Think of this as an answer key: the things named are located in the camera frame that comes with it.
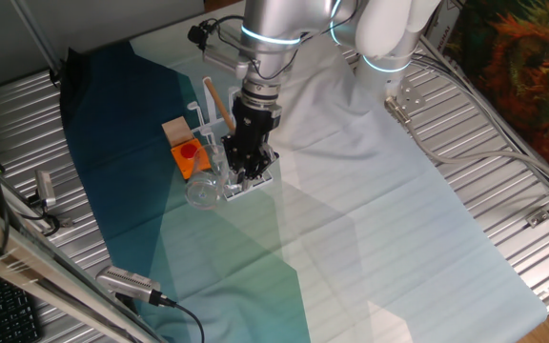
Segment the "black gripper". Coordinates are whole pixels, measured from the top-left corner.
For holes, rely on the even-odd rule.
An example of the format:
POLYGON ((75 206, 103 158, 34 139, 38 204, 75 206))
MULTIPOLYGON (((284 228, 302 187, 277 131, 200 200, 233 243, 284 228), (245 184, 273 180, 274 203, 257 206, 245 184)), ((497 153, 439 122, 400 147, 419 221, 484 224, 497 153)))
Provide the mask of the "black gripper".
POLYGON ((281 113, 277 104, 257 107, 242 95, 234 99, 235 131, 221 138, 233 174, 232 183, 242 185, 247 180, 247 189, 252 187, 279 158, 267 142, 270 132, 279 126, 281 113))

